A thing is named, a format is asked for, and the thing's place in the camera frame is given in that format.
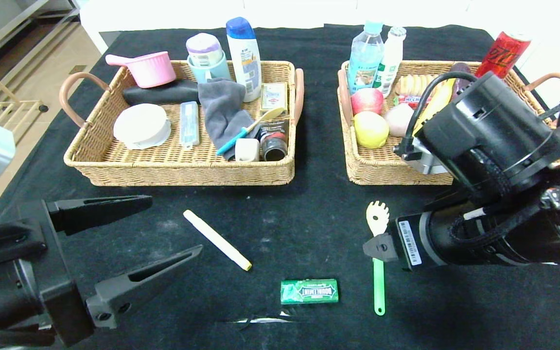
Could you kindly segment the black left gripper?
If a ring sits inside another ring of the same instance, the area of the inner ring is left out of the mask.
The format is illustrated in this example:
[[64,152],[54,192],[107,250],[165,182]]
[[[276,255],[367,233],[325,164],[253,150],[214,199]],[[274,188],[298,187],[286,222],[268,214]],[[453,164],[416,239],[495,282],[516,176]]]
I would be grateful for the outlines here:
[[195,245],[95,284],[80,297],[56,232],[71,236],[153,206],[150,195],[35,201],[0,224],[0,346],[73,346],[96,328],[118,327],[174,284],[203,250]]

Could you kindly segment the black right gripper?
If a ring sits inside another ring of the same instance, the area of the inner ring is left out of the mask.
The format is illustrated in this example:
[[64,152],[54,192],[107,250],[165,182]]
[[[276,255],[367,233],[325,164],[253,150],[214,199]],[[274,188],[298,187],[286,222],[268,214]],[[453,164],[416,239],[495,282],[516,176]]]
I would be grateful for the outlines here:
[[364,254],[385,263],[402,262],[409,272],[448,266],[431,239],[434,211],[408,213],[393,220],[392,235],[382,233],[362,245]]

